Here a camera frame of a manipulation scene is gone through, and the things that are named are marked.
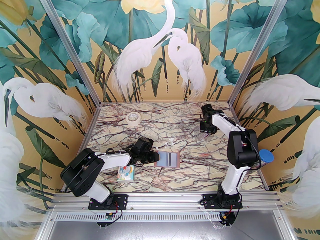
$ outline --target floor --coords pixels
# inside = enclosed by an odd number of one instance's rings
[[[50,240],[280,240],[272,210],[242,211],[232,227],[214,222],[116,222],[106,229],[95,222],[54,224]]]
[[[134,144],[141,136],[154,140],[159,151],[180,153],[179,168],[144,165],[135,169],[134,182],[117,182],[118,168],[100,173],[98,180],[114,192],[215,191],[228,169],[227,137],[218,131],[200,133],[203,102],[110,103],[102,107],[88,143],[94,151],[120,150]],[[214,109],[232,114],[227,102],[209,102]],[[130,112],[141,115],[141,123],[130,128],[125,117]],[[256,171],[247,173],[243,190],[264,189]]]

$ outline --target wall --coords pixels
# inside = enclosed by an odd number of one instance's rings
[[[33,239],[95,106],[40,1],[0,2],[0,235]]]
[[[128,102],[127,84],[133,101],[227,100],[274,3],[168,1],[52,0],[101,100]],[[186,36],[153,49],[172,27]]]
[[[288,0],[287,35],[251,69],[233,107],[274,161],[262,172],[287,208],[298,239],[319,239],[320,0]]]

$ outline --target masking tape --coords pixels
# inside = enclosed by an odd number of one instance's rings
[[[135,127],[141,122],[141,115],[137,112],[127,114],[125,120],[129,127]]]

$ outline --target wallpaper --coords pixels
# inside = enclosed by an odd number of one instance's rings
[[[274,1],[52,3],[101,101],[141,102],[227,100]]]
[[[0,93],[0,238],[33,239],[96,109],[39,0],[0,0]]]
[[[298,239],[320,238],[320,0],[288,0],[287,34],[256,61],[233,107],[274,161],[262,168]]]

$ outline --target small box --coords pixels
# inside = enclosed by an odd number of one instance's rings
[[[133,165],[119,166],[117,182],[134,181],[134,180],[135,180],[135,167]]]
[[[170,167],[179,168],[180,167],[180,154],[179,152],[171,151],[157,151],[159,154],[159,161],[155,162],[156,167]]]

